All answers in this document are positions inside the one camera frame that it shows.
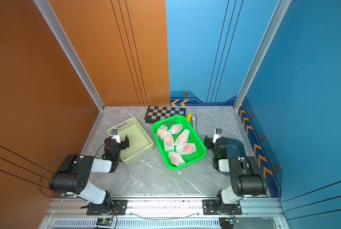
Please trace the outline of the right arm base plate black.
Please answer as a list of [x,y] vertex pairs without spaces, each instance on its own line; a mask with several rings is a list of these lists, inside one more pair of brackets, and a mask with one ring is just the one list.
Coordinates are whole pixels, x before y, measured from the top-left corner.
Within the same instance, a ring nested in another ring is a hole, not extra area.
[[224,204],[215,199],[202,200],[204,215],[242,215],[240,203]]

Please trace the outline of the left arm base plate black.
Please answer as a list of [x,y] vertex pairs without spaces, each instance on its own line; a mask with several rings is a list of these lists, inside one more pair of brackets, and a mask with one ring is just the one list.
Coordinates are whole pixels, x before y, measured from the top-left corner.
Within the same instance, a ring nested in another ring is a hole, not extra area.
[[89,216],[123,216],[126,213],[128,201],[111,200],[109,203],[100,205],[88,204],[87,215]]

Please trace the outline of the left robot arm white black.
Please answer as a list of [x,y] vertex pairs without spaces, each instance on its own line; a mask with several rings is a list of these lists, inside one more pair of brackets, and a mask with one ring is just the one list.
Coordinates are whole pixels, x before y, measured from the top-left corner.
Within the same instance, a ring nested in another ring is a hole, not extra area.
[[127,148],[128,136],[121,141],[119,135],[113,134],[104,140],[104,154],[100,158],[68,154],[51,177],[49,188],[87,201],[88,215],[114,215],[115,205],[110,193],[92,184],[89,176],[91,173],[115,172],[121,161],[121,151]]

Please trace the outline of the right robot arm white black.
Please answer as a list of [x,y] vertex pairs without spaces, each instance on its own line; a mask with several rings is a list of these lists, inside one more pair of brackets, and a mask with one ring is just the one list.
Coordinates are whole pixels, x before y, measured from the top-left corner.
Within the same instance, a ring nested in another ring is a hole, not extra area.
[[230,177],[230,186],[216,195],[216,210],[221,214],[236,211],[241,200],[267,194],[267,184],[253,156],[247,156],[244,144],[237,139],[215,135],[204,144],[213,153],[213,168]]

